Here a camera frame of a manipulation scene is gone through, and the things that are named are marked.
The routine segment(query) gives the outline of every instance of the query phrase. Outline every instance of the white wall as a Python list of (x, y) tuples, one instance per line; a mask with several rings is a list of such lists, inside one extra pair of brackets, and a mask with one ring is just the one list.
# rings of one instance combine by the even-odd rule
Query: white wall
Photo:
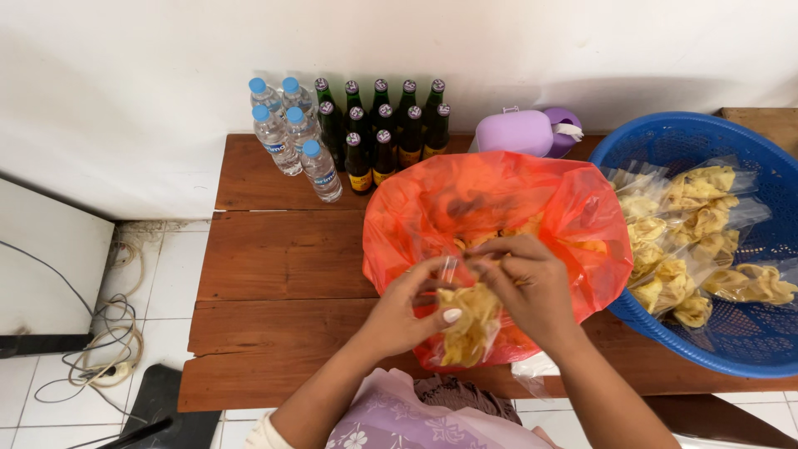
[(798, 105), (798, 2), (0, 2), (0, 173), (112, 218), (209, 217), (247, 81), (446, 80), (451, 128), (503, 105), (589, 131), (645, 113)]

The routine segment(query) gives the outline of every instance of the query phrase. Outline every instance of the white tiled floor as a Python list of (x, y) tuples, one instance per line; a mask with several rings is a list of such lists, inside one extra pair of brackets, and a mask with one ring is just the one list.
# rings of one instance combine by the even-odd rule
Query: white tiled floor
[[(136, 321), (144, 335), (144, 354), (138, 370), (123, 384), (103, 392), (117, 406), (130, 412), (144, 370), (153, 364), (182, 369), (191, 358), (186, 351), (192, 311), (200, 280), (209, 221), (131, 222), (121, 228), (122, 240), (141, 248), (144, 280), (129, 297)], [(101, 298), (127, 292), (138, 280), (139, 262), (114, 269), (106, 276)], [(114, 351), (106, 348), (93, 355), (97, 364)], [(65, 403), (39, 403), (33, 394), (44, 383), (66, 377), (69, 370), (61, 356), (0, 360), (0, 449), (59, 447), (115, 435), (123, 415), (97, 393), (81, 392)], [(63, 399), (77, 391), (65, 383), (46, 387), (40, 397)], [(732, 393), (719, 395), (767, 421), (787, 435), (798, 437), (798, 391)], [(567, 449), (587, 449), (576, 414), (568, 399), (518, 399), (516, 409), (528, 428), (543, 427)], [(225, 411), (216, 428), (211, 449), (238, 449), (254, 422), (266, 409)], [(86, 447), (97, 447), (99, 442)]]

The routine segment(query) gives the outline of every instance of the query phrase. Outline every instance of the bottle cap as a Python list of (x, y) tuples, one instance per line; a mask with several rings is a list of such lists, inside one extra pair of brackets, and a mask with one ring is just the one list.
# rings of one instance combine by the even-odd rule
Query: bottle cap
[(377, 131), (377, 141), (381, 144), (386, 144), (391, 141), (391, 132), (387, 129), (380, 129)]
[(438, 105), (438, 115), (441, 117), (448, 117), (450, 112), (452, 112), (452, 107), (446, 103), (440, 103)]
[(388, 90), (388, 82), (382, 78), (374, 82), (374, 90), (377, 92), (385, 92)]
[(322, 147), (318, 146), (318, 142), (310, 140), (305, 141), (302, 146), (302, 152), (308, 157), (316, 157), (322, 151)]
[(380, 113), (380, 117), (388, 118), (393, 115), (393, 108), (388, 103), (380, 105), (380, 109), (377, 111)]
[(360, 145), (360, 134), (358, 133), (349, 133), (346, 135), (346, 144), (349, 146), (358, 146)]
[(441, 93), (441, 92), (444, 91), (444, 89), (446, 89), (446, 83), (444, 83), (444, 80), (438, 78), (435, 81), (433, 81), (433, 90), (434, 91), (436, 91), (438, 93)]
[(405, 84), (401, 85), (401, 88), (407, 93), (413, 93), (416, 91), (416, 82), (413, 80), (405, 80)]
[(329, 101), (322, 101), (322, 104), (318, 106), (318, 112), (323, 113), (324, 115), (330, 115), (335, 110), (335, 106)]
[(252, 117), (257, 121), (266, 121), (270, 115), (269, 108), (264, 105), (257, 105), (252, 108)]
[(346, 85), (344, 86), (344, 90), (346, 93), (357, 93), (360, 88), (358, 87), (357, 82), (355, 81), (347, 81)]
[(317, 79), (314, 84), (316, 85), (316, 90), (319, 91), (319, 92), (321, 92), (324, 89), (330, 87), (330, 84), (324, 78)]
[(299, 90), (299, 81), (295, 77), (288, 77), (282, 80), (282, 90), (288, 93), (294, 93)]
[(410, 108), (407, 109), (407, 116), (416, 120), (421, 117), (421, 108), (418, 106), (410, 106)]
[(298, 108), (296, 106), (291, 106), (286, 111), (286, 118), (291, 123), (299, 123), (300, 121), (302, 121), (302, 119), (304, 117), (305, 117), (305, 114), (302, 112), (302, 110), (300, 108)]
[(350, 109), (350, 118), (352, 120), (360, 120), (363, 118), (363, 108), (360, 106), (352, 106)]
[(250, 80), (250, 90), (252, 93), (263, 93), (266, 90), (266, 82), (261, 78), (252, 78)]

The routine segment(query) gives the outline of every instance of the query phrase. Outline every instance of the woman's left hand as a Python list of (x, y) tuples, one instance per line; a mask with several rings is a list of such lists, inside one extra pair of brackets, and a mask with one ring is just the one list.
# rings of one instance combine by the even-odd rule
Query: woman's left hand
[(350, 344), (371, 352), (376, 360), (395, 356), (415, 348), (430, 336), (448, 328), (462, 315), (459, 308), (435, 311), (418, 319), (413, 315), (413, 299), (429, 290), (429, 279), (446, 261), (446, 256), (433, 257), (415, 264), (402, 273), (385, 290), (369, 318)]

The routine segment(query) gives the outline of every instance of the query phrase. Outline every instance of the blue plastic basket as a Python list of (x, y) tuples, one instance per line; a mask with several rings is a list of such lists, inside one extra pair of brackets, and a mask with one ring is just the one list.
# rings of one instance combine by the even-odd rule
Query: blue plastic basket
[[(687, 112), (655, 113), (616, 129), (593, 151), (597, 166), (624, 168), (636, 159), (670, 168), (673, 177), (718, 156), (736, 155), (759, 173), (757, 196), (773, 212), (742, 242), (735, 264), (798, 256), (798, 163), (753, 131), (722, 118)], [(744, 377), (798, 375), (798, 311), (770, 304), (713, 298), (708, 332), (656, 321), (628, 290), (609, 310), (635, 331), (680, 356), (725, 374)]]

